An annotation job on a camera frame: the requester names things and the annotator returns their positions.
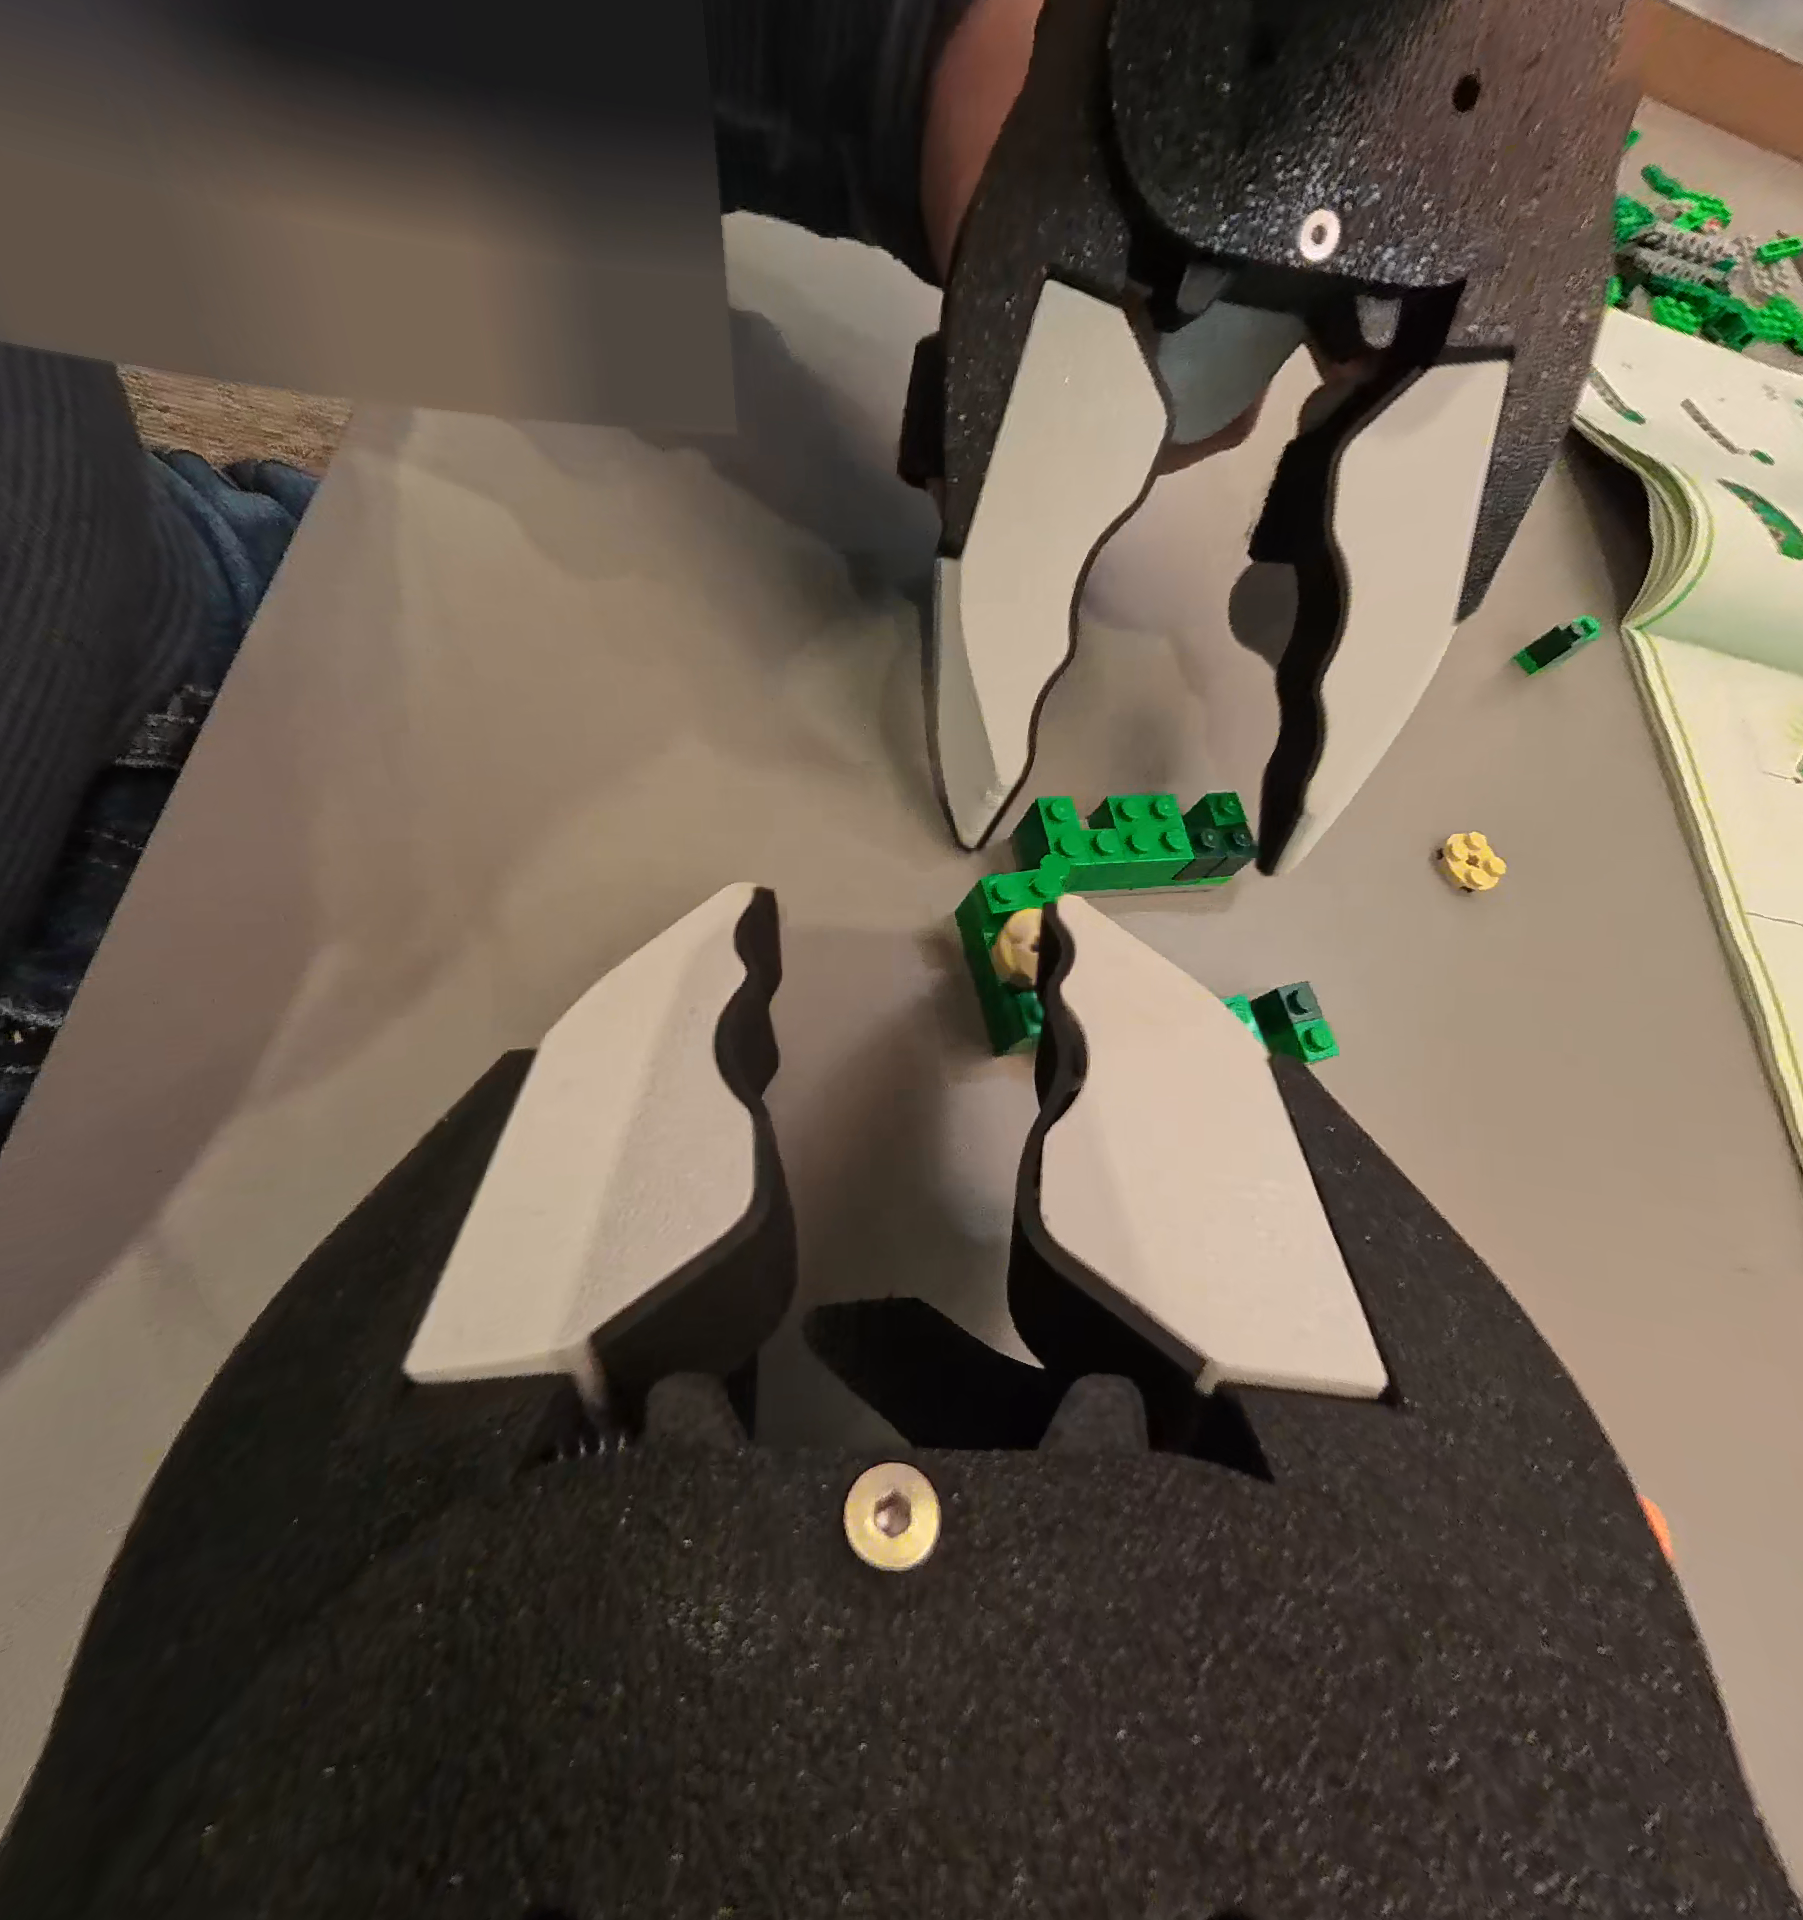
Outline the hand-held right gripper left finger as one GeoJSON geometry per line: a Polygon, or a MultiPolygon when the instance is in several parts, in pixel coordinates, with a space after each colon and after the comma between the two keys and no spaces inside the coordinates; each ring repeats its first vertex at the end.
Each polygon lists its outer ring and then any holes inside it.
{"type": "Polygon", "coordinates": [[[769,1090],[773,890],[721,888],[553,1023],[403,1359],[418,1386],[562,1379],[599,1435],[743,1374],[792,1307],[769,1090]]]}

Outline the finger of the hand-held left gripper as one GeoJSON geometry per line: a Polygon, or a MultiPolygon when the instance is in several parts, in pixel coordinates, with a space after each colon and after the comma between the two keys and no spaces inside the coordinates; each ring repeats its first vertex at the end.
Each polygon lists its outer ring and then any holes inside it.
{"type": "Polygon", "coordinates": [[[1393,748],[1461,621],[1460,601],[1509,369],[1393,371],[1309,349],[1302,403],[1227,598],[1272,670],[1259,871],[1319,846],[1393,748]]]}
{"type": "Polygon", "coordinates": [[[953,842],[983,850],[1022,792],[1080,584],[1148,492],[1170,410],[1129,316],[1046,282],[961,551],[936,559],[930,760],[953,842]]]}

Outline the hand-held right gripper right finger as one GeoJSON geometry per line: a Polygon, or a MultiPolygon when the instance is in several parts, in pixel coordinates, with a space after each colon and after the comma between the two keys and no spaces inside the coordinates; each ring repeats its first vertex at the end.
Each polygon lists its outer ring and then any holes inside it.
{"type": "Polygon", "coordinates": [[[1028,1255],[1196,1390],[1379,1403],[1390,1374],[1265,1043],[1086,898],[1042,914],[1028,1255]]]}

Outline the green toy brick assembly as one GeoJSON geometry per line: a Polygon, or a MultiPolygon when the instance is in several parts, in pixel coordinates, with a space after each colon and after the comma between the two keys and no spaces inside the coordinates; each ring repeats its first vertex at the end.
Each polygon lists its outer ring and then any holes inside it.
{"type": "Polygon", "coordinates": [[[1015,919],[1064,895],[1187,893],[1225,885],[1259,860],[1243,803],[1212,792],[1109,797],[1091,811],[1039,799],[1010,833],[1010,868],[983,875],[956,911],[961,957],[996,1058],[1035,1049],[1042,1007],[1036,962],[1010,943],[1015,919]]]}

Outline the person's left forearm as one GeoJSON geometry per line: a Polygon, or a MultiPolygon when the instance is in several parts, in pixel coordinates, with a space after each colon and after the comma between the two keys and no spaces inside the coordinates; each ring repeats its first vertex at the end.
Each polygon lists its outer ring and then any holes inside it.
{"type": "Polygon", "coordinates": [[[1025,83],[1039,2],[703,2],[723,215],[942,287],[1025,83]]]}

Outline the toy brick instruction booklet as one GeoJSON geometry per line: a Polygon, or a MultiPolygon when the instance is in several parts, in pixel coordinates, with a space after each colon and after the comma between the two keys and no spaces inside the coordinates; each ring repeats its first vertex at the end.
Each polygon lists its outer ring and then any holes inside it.
{"type": "Polygon", "coordinates": [[[1803,375],[1612,310],[1574,429],[1640,482],[1617,637],[1803,1172],[1803,375]]]}

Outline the pile of green toy bricks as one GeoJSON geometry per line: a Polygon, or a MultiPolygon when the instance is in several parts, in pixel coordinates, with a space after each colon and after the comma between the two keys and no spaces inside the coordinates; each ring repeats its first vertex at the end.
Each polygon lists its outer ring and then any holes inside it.
{"type": "Polygon", "coordinates": [[[1608,305],[1732,354],[1803,364],[1803,235],[1740,217],[1637,155],[1613,196],[1608,305]]]}

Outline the person's blue jeans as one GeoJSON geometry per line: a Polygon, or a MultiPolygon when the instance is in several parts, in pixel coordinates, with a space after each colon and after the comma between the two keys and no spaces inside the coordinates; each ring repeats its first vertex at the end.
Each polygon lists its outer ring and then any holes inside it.
{"type": "Polygon", "coordinates": [[[201,614],[180,675],[82,793],[45,900],[0,969],[0,1155],[319,484],[274,459],[215,467],[182,449],[147,459],[157,502],[191,540],[201,614]]]}

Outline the person's dark striped sweater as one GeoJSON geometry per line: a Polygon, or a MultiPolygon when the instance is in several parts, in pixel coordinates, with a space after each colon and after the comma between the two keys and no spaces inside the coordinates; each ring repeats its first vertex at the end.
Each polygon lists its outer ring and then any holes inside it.
{"type": "Polygon", "coordinates": [[[155,467],[118,373],[0,345],[0,974],[205,632],[210,569],[155,467]]]}

